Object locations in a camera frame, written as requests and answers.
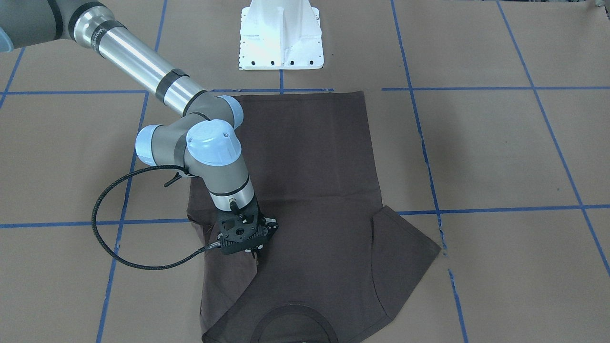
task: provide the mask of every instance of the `brown t-shirt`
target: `brown t-shirt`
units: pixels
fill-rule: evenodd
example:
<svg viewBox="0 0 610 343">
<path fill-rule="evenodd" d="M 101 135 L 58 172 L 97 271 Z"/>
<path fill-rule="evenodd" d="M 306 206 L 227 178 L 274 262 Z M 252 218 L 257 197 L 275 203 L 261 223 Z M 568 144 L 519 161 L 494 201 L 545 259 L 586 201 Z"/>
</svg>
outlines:
<svg viewBox="0 0 610 343">
<path fill-rule="evenodd" d="M 363 93 L 237 99 L 260 208 L 279 229 L 258 261 L 206 252 L 203 341 L 365 339 L 398 314 L 440 248 L 382 206 Z M 206 244 L 216 240 L 198 178 L 188 216 Z"/>
</svg>

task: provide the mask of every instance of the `blue tape line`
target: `blue tape line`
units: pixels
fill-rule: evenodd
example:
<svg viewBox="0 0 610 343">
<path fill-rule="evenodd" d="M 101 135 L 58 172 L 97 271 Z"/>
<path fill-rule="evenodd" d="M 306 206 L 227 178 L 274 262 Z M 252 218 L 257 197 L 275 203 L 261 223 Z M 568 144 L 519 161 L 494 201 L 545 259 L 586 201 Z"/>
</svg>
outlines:
<svg viewBox="0 0 610 343">
<path fill-rule="evenodd" d="M 334 92 L 334 88 L 244 88 L 213 89 L 214 93 L 277 93 L 277 92 Z"/>
<path fill-rule="evenodd" d="M 538 90 L 602 90 L 610 89 L 610 86 L 557 86 L 557 87 L 535 87 Z"/>
<path fill-rule="evenodd" d="M 188 223 L 187 218 L 167 218 L 167 219 L 132 219 L 123 221 L 124 225 L 138 224 L 170 224 L 170 223 Z M 119 225 L 120 220 L 102 220 L 98 222 L 100 225 Z M 51 222 L 51 223 L 9 223 L 0 224 L 0 229 L 15 229 L 15 228 L 52 228 L 61 226 L 90 226 L 89 222 Z"/>
<path fill-rule="evenodd" d="M 66 94 L 144 94 L 146 90 L 39 90 L 31 92 L 7 92 L 7 95 L 66 95 Z"/>
<path fill-rule="evenodd" d="M 119 225 L 119 231 L 117 232 L 117 241 L 115 242 L 114 252 L 118 252 L 118 239 L 121 238 L 120 233 L 123 231 L 123 224 Z M 104 325 L 106 324 L 106 314 L 108 313 L 108 304 L 110 303 L 110 293 L 112 291 L 112 282 L 114 281 L 114 272 L 117 268 L 117 260 L 112 259 L 110 264 L 110 273 L 108 274 L 108 283 L 106 284 L 106 294 L 104 296 L 104 305 L 102 307 L 102 315 L 99 318 L 98 335 L 95 340 L 96 343 L 102 342 L 102 335 L 104 334 Z"/>
<path fill-rule="evenodd" d="M 161 20 L 159 21 L 159 29 L 157 30 L 157 41 L 154 44 L 154 50 L 159 52 L 159 44 L 161 43 L 161 35 L 163 32 L 163 24 L 165 24 L 165 12 L 167 11 L 167 0 L 163 2 L 161 9 Z"/>
<path fill-rule="evenodd" d="M 187 218 L 125 220 L 125 225 L 189 223 Z"/>
<path fill-rule="evenodd" d="M 279 93 L 284 94 L 284 70 L 279 70 Z"/>
<path fill-rule="evenodd" d="M 604 250 L 601 248 L 600 240 L 597 239 L 597 234 L 595 233 L 595 230 L 593 229 L 593 224 L 591 224 L 591 220 L 589 219 L 589 215 L 587 214 L 587 211 L 583 208 L 582 212 L 583 212 L 584 220 L 585 220 L 585 222 L 587 222 L 587 226 L 589 227 L 589 232 L 591 233 L 591 236 L 593 237 L 593 241 L 595 242 L 595 246 L 597 247 L 597 252 L 599 252 L 601 261 L 603 262 L 604 267 L 606 267 L 606 273 L 608 273 L 608 276 L 610 276 L 610 265 L 608 264 L 608 259 L 606 258 L 606 255 L 604 254 Z"/>
<path fill-rule="evenodd" d="M 10 85 L 13 83 L 15 78 L 15 74 L 17 73 L 17 69 L 19 68 L 19 63 L 21 63 L 21 58 L 23 57 L 24 52 L 26 52 L 25 48 L 21 48 L 19 55 L 17 56 L 17 60 L 15 61 L 15 65 L 13 66 L 13 71 L 10 72 L 9 81 L 6 83 L 6 87 L 4 87 L 4 92 L 2 93 L 2 98 L 0 98 L 0 109 L 4 104 L 4 100 L 9 93 Z"/>
<path fill-rule="evenodd" d="M 119 220 L 103 220 L 98 222 L 98 225 L 118 225 Z M 0 229 L 15 229 L 15 228 L 56 228 L 61 226 L 89 226 L 89 222 L 55 222 L 55 223 L 12 223 L 0 224 Z"/>
<path fill-rule="evenodd" d="M 436 214 L 435 210 L 427 211 L 396 211 L 398 215 L 421 215 L 421 214 Z"/>
<path fill-rule="evenodd" d="M 148 93 L 148 92 L 146 92 L 146 94 L 144 95 L 144 102 L 142 104 L 142 112 L 140 113 L 140 122 L 138 124 L 138 132 L 140 132 L 140 130 L 142 129 L 142 124 L 144 122 L 144 117 L 146 115 L 146 107 L 148 105 L 148 96 L 149 95 L 150 95 L 150 93 Z M 134 152 L 131 156 L 131 166 L 129 167 L 130 173 L 133 172 L 135 169 L 135 161 L 137 158 L 136 156 L 137 155 L 136 155 L 135 149 L 134 149 Z M 129 203 L 129 193 L 131 191 L 132 180 L 133 180 L 132 178 L 127 179 L 125 198 L 123 201 L 123 208 L 121 210 L 121 219 L 120 219 L 120 224 L 119 224 L 118 231 L 117 231 L 117 240 L 115 241 L 115 248 L 114 248 L 115 254 L 118 254 L 120 243 L 121 243 L 121 237 L 123 236 L 123 226 L 125 223 L 125 216 L 127 214 L 127 204 Z M 102 340 L 102 334 L 104 332 L 104 324 L 106 323 L 106 314 L 108 312 L 108 304 L 110 301 L 110 291 L 112 290 L 112 281 L 114 280 L 114 273 L 115 273 L 116 266 L 117 266 L 117 260 L 112 259 L 112 265 L 110 266 L 110 274 L 108 276 L 108 285 L 106 287 L 106 298 L 104 299 L 104 307 L 102 308 L 102 315 L 99 319 L 98 340 L 96 341 L 96 343 L 101 343 L 101 340 Z"/>
<path fill-rule="evenodd" d="M 163 32 L 163 23 L 165 21 L 165 13 L 167 10 L 167 0 L 163 1 L 163 9 L 161 10 L 161 19 L 159 21 L 159 30 L 157 31 L 157 41 L 155 43 L 155 51 L 159 50 L 159 43 L 161 42 L 161 35 Z M 142 129 L 142 124 L 144 123 L 144 117 L 146 115 L 146 107 L 148 105 L 148 97 L 150 93 L 146 92 L 144 94 L 144 101 L 142 104 L 142 112 L 140 113 L 140 122 L 138 123 L 138 132 Z M 136 153 L 135 149 L 131 156 L 131 166 L 129 167 L 129 172 L 134 171 L 135 169 L 135 161 L 136 161 Z M 128 179 L 127 187 L 125 190 L 125 201 L 123 203 L 123 209 L 121 211 L 121 224 L 119 224 L 117 231 L 117 240 L 115 242 L 115 254 L 118 254 L 121 237 L 123 235 L 123 223 L 125 222 L 125 216 L 127 214 L 127 204 L 129 203 L 129 192 L 131 191 L 132 179 Z M 102 314 L 99 318 L 99 328 L 98 328 L 98 337 L 96 343 L 101 343 L 102 335 L 104 334 L 104 324 L 106 323 L 106 315 L 108 313 L 108 304 L 110 302 L 110 292 L 112 291 L 112 281 L 114 280 L 114 273 L 117 266 L 117 260 L 112 259 L 112 264 L 110 265 L 110 274 L 108 276 L 108 285 L 106 286 L 106 297 L 104 299 L 104 307 L 102 308 Z"/>
<path fill-rule="evenodd" d="M 462 328 L 462 337 L 464 338 L 464 343 L 468 343 L 468 333 L 466 332 L 466 325 L 464 324 L 464 314 L 462 313 L 462 304 L 459 300 L 458 290 L 456 289 L 455 277 L 453 276 L 451 269 L 448 269 L 448 271 L 449 279 L 451 280 L 451 288 L 453 288 L 453 298 L 456 301 L 457 316 L 459 317 L 459 324 Z"/>
<path fill-rule="evenodd" d="M 593 205 L 571 205 L 571 206 L 533 206 L 520 208 L 474 208 L 474 209 L 442 209 L 441 214 L 463 214 L 463 213 L 497 213 L 497 212 L 532 212 L 532 211 L 566 211 L 575 209 L 610 209 L 610 204 Z M 436 210 L 421 211 L 397 211 L 399 215 L 436 215 Z M 125 225 L 141 224 L 169 224 L 169 223 L 188 223 L 187 218 L 160 218 L 160 219 L 126 219 Z M 120 220 L 105 220 L 98 222 L 98 225 L 118 225 Z M 89 226 L 91 222 L 50 222 L 50 223 L 8 223 L 0 224 L 0 229 L 11 228 L 45 228 L 58 226 Z"/>
<path fill-rule="evenodd" d="M 610 204 L 584 205 L 583 207 L 586 208 L 586 209 L 604 209 L 604 208 L 610 208 Z"/>
<path fill-rule="evenodd" d="M 460 214 L 460 213 L 498 213 L 498 212 L 530 212 L 530 211 L 561 211 L 571 209 L 581 209 L 581 206 L 533 206 L 522 208 L 478 208 L 478 209 L 442 209 L 442 214 Z"/>
<path fill-rule="evenodd" d="M 428 168 L 428 177 L 430 179 L 430 190 L 432 191 L 432 199 L 434 200 L 434 209 L 436 210 L 436 213 L 437 213 L 437 220 L 439 222 L 439 228 L 441 228 L 442 219 L 440 218 L 439 201 L 436 197 L 436 190 L 434 188 L 434 180 L 432 178 L 432 170 L 430 169 L 430 161 L 428 160 L 428 152 L 426 151 L 426 142 L 425 142 L 424 136 L 423 136 L 422 124 L 420 122 L 419 112 L 417 110 L 417 103 L 415 102 L 415 93 L 413 92 L 413 85 L 411 83 L 411 74 L 409 72 L 409 64 L 407 63 L 407 56 L 404 52 L 403 36 L 400 34 L 400 27 L 398 25 L 398 17 L 396 15 L 396 7 L 394 5 L 394 0 L 390 0 L 390 3 L 392 5 L 392 14 L 394 15 L 394 25 L 396 26 L 396 34 L 398 36 L 398 43 L 400 45 L 400 53 L 403 56 L 404 73 L 405 73 L 405 76 L 407 77 L 407 83 L 409 85 L 409 93 L 411 94 L 411 104 L 413 106 L 413 113 L 415 115 L 415 122 L 417 124 L 417 132 L 419 133 L 420 140 L 422 141 L 423 159 L 426 162 L 426 166 Z"/>
<path fill-rule="evenodd" d="M 443 249 L 445 250 L 443 252 L 443 255 L 447 256 L 447 242 L 445 240 L 445 231 L 443 231 L 442 228 L 439 228 L 439 232 L 440 232 L 440 242 L 443 243 Z"/>
<path fill-rule="evenodd" d="M 604 251 L 601 248 L 599 240 L 597 239 L 597 235 L 595 233 L 595 230 L 593 229 L 593 225 L 591 225 L 589 216 L 587 215 L 587 211 L 584 208 L 583 201 L 580 197 L 580 194 L 578 193 L 578 189 L 576 188 L 576 183 L 574 182 L 574 179 L 572 178 L 572 174 L 570 173 L 570 169 L 568 168 L 568 165 L 565 161 L 564 154 L 562 153 L 561 148 L 559 147 L 559 142 L 557 141 L 557 138 L 555 137 L 555 133 L 553 132 L 553 128 L 551 127 L 551 123 L 548 120 L 547 112 L 545 111 L 544 106 L 542 105 L 542 101 L 540 100 L 538 91 L 534 87 L 534 81 L 532 80 L 528 67 L 525 64 L 525 60 L 523 59 L 523 55 L 521 54 L 521 49 L 519 49 L 515 36 L 512 33 L 511 25 L 508 23 L 508 19 L 506 18 L 506 15 L 504 14 L 504 10 L 502 9 L 502 5 L 500 4 L 499 1 L 497 2 L 497 5 L 498 5 L 498 9 L 500 10 L 500 13 L 502 14 L 502 19 L 504 19 L 504 23 L 506 24 L 506 28 L 508 29 L 508 33 L 511 36 L 512 43 L 515 46 L 515 49 L 517 50 L 517 54 L 519 56 L 519 59 L 521 60 L 523 69 L 525 70 L 525 74 L 527 75 L 529 83 L 531 84 L 532 88 L 534 89 L 534 95 L 536 96 L 536 101 L 538 102 L 538 106 L 540 107 L 540 111 L 542 112 L 542 116 L 544 117 L 544 121 L 547 124 L 548 132 L 551 134 L 551 138 L 553 139 L 553 143 L 555 144 L 555 148 L 557 149 L 557 153 L 559 154 L 561 163 L 564 166 L 565 173 L 567 174 L 568 180 L 570 181 L 570 184 L 572 185 L 574 195 L 576 195 L 576 200 L 578 200 L 578 204 L 581 206 L 583 216 L 585 218 L 585 221 L 587 222 L 587 226 L 589 227 L 589 231 L 591 232 L 591 236 L 593 237 L 593 241 L 595 242 L 597 251 L 599 252 L 601 260 L 602 260 L 604 266 L 606 267 L 606 273 L 608 274 L 608 276 L 610 276 L 610 266 L 608 265 L 608 259 L 606 258 L 606 255 L 604 254 Z"/>
<path fill-rule="evenodd" d="M 557 86 L 557 87 L 387 87 L 382 91 L 408 91 L 408 90 L 608 90 L 610 86 Z"/>
</svg>

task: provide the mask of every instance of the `black cable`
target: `black cable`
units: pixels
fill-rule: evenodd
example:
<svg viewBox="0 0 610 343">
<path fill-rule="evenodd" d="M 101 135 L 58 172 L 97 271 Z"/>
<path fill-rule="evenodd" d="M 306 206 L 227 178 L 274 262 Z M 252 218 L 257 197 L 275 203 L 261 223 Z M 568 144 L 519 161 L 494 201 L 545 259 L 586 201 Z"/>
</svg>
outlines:
<svg viewBox="0 0 610 343">
<path fill-rule="evenodd" d="M 178 261 L 176 263 L 172 263 L 172 264 L 168 264 L 168 265 L 141 265 L 141 264 L 136 264 L 136 263 L 129 262 L 129 261 L 121 258 L 120 256 L 118 256 L 117 254 L 115 254 L 114 251 L 112 251 L 112 249 L 110 249 L 110 247 L 106 244 L 104 239 L 102 239 L 102 236 L 99 235 L 97 216 L 98 216 L 99 205 L 102 203 L 102 200 L 104 199 L 104 197 L 106 197 L 106 195 L 114 187 L 119 185 L 121 182 L 123 182 L 123 181 L 125 181 L 125 180 L 127 180 L 129 178 L 132 178 L 135 175 L 146 173 L 146 172 L 150 172 L 151 170 L 158 170 L 158 169 L 177 169 L 177 170 L 180 170 L 180 171 L 184 172 L 185 174 L 188 173 L 188 171 L 184 167 L 180 167 L 179 165 L 155 165 L 153 167 L 148 167 L 148 168 L 143 168 L 143 169 L 139 169 L 139 170 L 133 171 L 133 172 L 123 176 L 122 178 L 116 180 L 110 186 L 106 187 L 106 189 L 104 189 L 102 194 L 99 195 L 98 200 L 95 202 L 95 205 L 93 206 L 93 212 L 91 214 L 91 228 L 93 228 L 93 234 L 98 239 L 99 244 L 104 248 L 104 250 L 108 254 L 110 254 L 112 256 L 112 258 L 116 259 L 117 261 L 121 262 L 124 265 L 128 265 L 129 267 L 138 268 L 138 269 L 145 269 L 145 270 L 163 270 L 163 269 L 169 269 L 169 268 L 173 268 L 173 267 L 176 267 L 178 265 L 181 265 L 181 264 L 187 262 L 188 260 L 190 260 L 191 258 L 194 258 L 195 256 L 199 255 L 200 253 L 202 253 L 204 251 L 207 251 L 207 250 L 210 250 L 212 248 L 212 246 L 210 246 L 210 245 L 202 247 L 202 248 L 196 250 L 191 255 L 187 256 L 186 258 L 181 259 L 180 261 Z"/>
</svg>

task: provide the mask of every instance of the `blue joint cap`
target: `blue joint cap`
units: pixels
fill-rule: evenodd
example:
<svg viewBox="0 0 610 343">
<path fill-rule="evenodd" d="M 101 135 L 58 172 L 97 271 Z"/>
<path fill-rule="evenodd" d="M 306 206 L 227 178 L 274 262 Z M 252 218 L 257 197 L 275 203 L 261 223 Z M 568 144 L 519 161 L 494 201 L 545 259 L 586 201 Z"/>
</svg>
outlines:
<svg viewBox="0 0 610 343">
<path fill-rule="evenodd" d="M 233 111 L 233 128 L 237 129 L 243 123 L 242 105 L 240 105 L 239 102 L 232 96 L 221 95 L 218 96 L 218 98 L 224 99 L 231 107 L 231 111 Z"/>
<path fill-rule="evenodd" d="M 153 157 L 153 134 L 154 131 L 161 125 L 149 125 L 138 133 L 135 138 L 135 153 L 140 158 L 140 161 L 155 166 L 157 163 Z"/>
<path fill-rule="evenodd" d="M 9 35 L 0 27 L 0 52 L 11 52 L 15 49 Z"/>
<path fill-rule="evenodd" d="M 197 161 L 222 167 L 242 155 L 242 145 L 231 124 L 221 119 L 202 121 L 187 132 L 188 152 Z"/>
</svg>

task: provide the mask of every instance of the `mounting plate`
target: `mounting plate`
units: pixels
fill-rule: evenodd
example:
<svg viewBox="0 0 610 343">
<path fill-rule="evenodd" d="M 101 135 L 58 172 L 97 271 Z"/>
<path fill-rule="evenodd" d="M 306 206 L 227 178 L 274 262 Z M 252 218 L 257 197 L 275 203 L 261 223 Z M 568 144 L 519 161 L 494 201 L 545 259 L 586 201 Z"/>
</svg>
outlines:
<svg viewBox="0 0 610 343">
<path fill-rule="evenodd" d="M 252 0 L 242 10 L 239 68 L 303 70 L 324 65 L 320 11 L 308 0 Z"/>
</svg>

